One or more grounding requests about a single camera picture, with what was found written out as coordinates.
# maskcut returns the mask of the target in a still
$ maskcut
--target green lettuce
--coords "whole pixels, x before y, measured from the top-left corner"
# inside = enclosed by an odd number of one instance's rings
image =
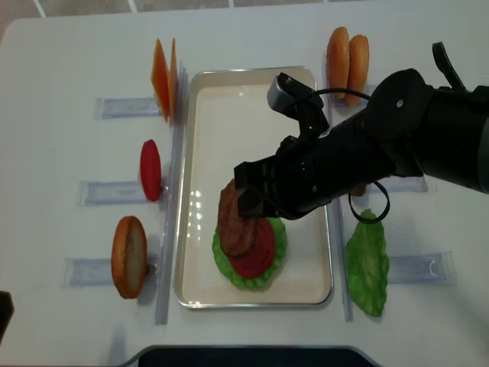
[[[361,214],[376,216],[370,209]],[[380,317],[387,299],[389,257],[386,253],[382,223],[359,222],[345,247],[348,292],[351,299],[368,315]]]
[[[272,225],[275,234],[275,259],[272,265],[259,277],[253,279],[246,279],[239,275],[229,262],[228,256],[221,250],[221,239],[217,227],[215,228],[214,239],[212,240],[212,252],[214,253],[214,260],[217,264],[222,275],[227,277],[229,281],[237,288],[247,288],[250,290],[257,290],[263,288],[270,280],[272,275],[280,267],[280,264],[285,258],[287,250],[287,234],[285,232],[285,225],[279,218],[267,218],[268,222]]]

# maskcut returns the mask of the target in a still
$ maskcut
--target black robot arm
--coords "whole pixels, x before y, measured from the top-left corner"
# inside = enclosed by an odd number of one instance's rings
[[[298,219],[391,175],[427,174],[489,193],[489,87],[470,93],[441,43],[433,55],[452,88],[433,89],[414,69],[394,73],[365,109],[331,129],[319,94],[337,89],[314,92],[280,74],[268,103],[298,120],[300,135],[285,138],[274,156],[235,168],[240,215]]]

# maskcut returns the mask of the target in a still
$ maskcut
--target red tomato slice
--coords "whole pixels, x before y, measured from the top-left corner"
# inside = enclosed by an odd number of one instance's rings
[[[161,162],[160,153],[153,140],[148,140],[143,144],[140,170],[144,195],[150,201],[157,201],[162,191]]]
[[[357,187],[351,192],[351,195],[353,196],[364,196],[364,194],[367,192],[367,186],[362,186],[362,187]]]
[[[229,257],[234,270],[243,278],[252,279],[262,275],[275,259],[275,234],[272,225],[266,219],[258,222],[257,243],[239,258]]]

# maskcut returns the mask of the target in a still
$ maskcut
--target table surface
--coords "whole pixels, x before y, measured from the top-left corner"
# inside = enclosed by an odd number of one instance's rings
[[[160,244],[157,206],[77,208],[79,180],[133,180],[142,142],[169,156],[160,119],[96,122],[96,97],[152,94],[154,41],[189,76],[202,70],[303,65],[322,80],[329,35],[366,34],[371,83],[415,67],[446,84],[431,43],[444,41],[469,88],[487,75],[489,3],[347,2],[269,8],[16,21],[0,46],[0,289],[15,315],[0,365],[121,365],[162,345],[354,346],[382,365],[487,365],[489,199],[437,181],[432,205],[410,223],[423,251],[453,251],[455,287],[389,286],[379,320],[343,317],[336,236],[334,291],[307,310],[187,310],[174,295],[166,326],[156,300],[122,300],[113,287],[61,286],[66,257],[107,258],[123,215]]]

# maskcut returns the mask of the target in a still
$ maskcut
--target metal tray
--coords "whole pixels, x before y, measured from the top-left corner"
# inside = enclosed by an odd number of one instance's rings
[[[219,195],[242,161],[272,154],[298,123],[267,104],[274,77],[288,73],[316,88],[308,69],[286,67],[200,73],[189,91],[183,189],[174,290],[189,308],[313,305],[332,289],[329,231],[318,208],[297,221],[284,220],[287,256],[262,291],[239,290],[218,270],[212,253]]]

